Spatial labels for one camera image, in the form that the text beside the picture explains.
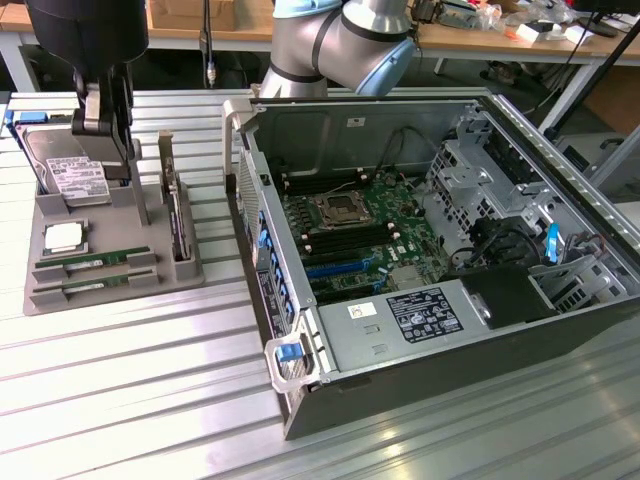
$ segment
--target floor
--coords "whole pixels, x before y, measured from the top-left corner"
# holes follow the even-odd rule
[[[28,47],[28,56],[39,78],[43,91],[69,91],[73,89],[71,68],[49,55],[38,46]],[[216,59],[220,73],[218,88],[241,88],[243,84],[259,83],[269,62],[266,53],[220,52]],[[508,86],[497,80],[485,80],[480,72],[487,64],[480,61],[451,60],[442,75],[433,73],[433,59],[415,58],[400,86],[486,86],[505,95],[521,111],[533,108],[546,98],[549,91],[531,76],[518,77],[517,86]],[[0,91],[13,88],[6,69],[0,64]],[[202,88],[202,63],[199,52],[149,50],[133,64],[134,87],[137,90],[180,90]],[[532,115],[534,124],[540,124],[555,99],[540,107]],[[608,132],[611,128],[587,108],[580,108],[561,134]]]

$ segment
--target aluminum extrusion table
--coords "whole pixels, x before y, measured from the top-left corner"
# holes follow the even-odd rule
[[[206,284],[60,314],[20,313],[35,182],[2,130],[0,478],[640,478],[640,319],[567,357],[283,441],[222,186],[220,105],[245,94],[136,94],[143,180],[172,129]]]

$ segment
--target green circuit board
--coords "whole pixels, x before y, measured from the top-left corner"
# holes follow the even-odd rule
[[[343,197],[343,202],[349,206],[361,202],[364,205],[364,210],[360,212],[361,218],[367,220],[352,225],[327,226],[326,215],[319,205],[327,199],[339,199],[341,196],[348,196]],[[310,278],[318,303],[332,303],[334,298],[340,298],[339,292],[343,291],[353,291],[354,296],[357,296],[357,289],[361,289],[362,296],[368,296],[369,286],[374,286],[374,293],[388,293],[415,287],[421,282],[424,285],[438,282],[448,269],[448,256],[425,220],[424,212],[420,212],[416,198],[419,200],[421,196],[422,192],[416,192],[415,187],[395,171],[381,172],[371,183],[357,190],[347,188],[321,195],[283,196],[289,226],[298,241],[305,233],[313,234],[332,229],[353,229],[353,232],[357,232],[357,229],[364,225],[386,225],[389,222],[395,225],[399,233],[399,238],[387,243],[354,248],[346,252],[352,259],[350,261],[367,259],[369,267],[366,271]],[[300,248],[300,255],[305,265],[307,260],[322,259],[322,255],[314,257],[303,248]],[[339,264],[340,262],[327,262],[314,264],[309,268]],[[402,272],[404,277],[407,271],[414,272],[412,267],[415,268],[416,278],[408,279],[408,283],[397,282],[394,271],[398,274]]]

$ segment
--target motherboard chip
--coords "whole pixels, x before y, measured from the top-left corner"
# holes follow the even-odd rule
[[[372,221],[362,197],[358,192],[318,195],[314,203],[320,210],[322,222],[327,228],[346,225],[362,225]]]
[[[413,265],[395,268],[391,272],[393,283],[398,290],[410,290],[425,285],[425,281]]]

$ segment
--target metal handle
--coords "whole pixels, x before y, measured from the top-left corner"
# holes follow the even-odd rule
[[[313,367],[313,371],[304,377],[286,380],[280,374],[280,368],[278,367],[278,361],[276,359],[276,349],[282,345],[290,343],[302,343],[301,339],[303,335],[304,334],[299,332],[290,333],[284,337],[269,340],[264,347],[264,354],[267,357],[267,366],[269,367],[269,374],[271,375],[271,384],[273,385],[274,390],[278,393],[289,393],[304,385],[315,383],[320,379],[318,367],[315,365]]]

